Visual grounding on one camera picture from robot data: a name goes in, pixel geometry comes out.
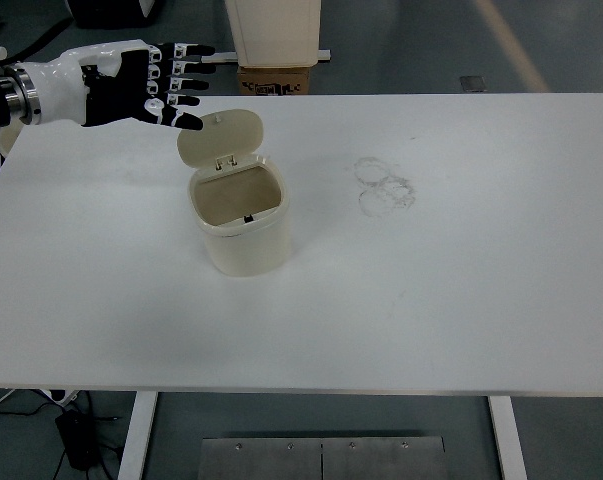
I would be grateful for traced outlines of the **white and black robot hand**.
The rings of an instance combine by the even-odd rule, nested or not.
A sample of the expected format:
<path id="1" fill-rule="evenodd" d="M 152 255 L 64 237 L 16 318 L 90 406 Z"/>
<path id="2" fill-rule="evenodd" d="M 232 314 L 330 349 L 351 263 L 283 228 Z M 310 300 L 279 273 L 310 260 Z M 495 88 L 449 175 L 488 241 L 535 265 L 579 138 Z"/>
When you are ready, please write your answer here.
<path id="1" fill-rule="evenodd" d="M 135 119 L 199 131 L 203 121 L 182 108 L 199 104 L 192 93 L 209 87 L 199 77 L 215 72 L 203 61 L 214 54 L 214 47 L 202 44 L 128 40 L 77 47 L 47 63 L 20 63 L 26 99 L 21 121 L 95 127 Z"/>

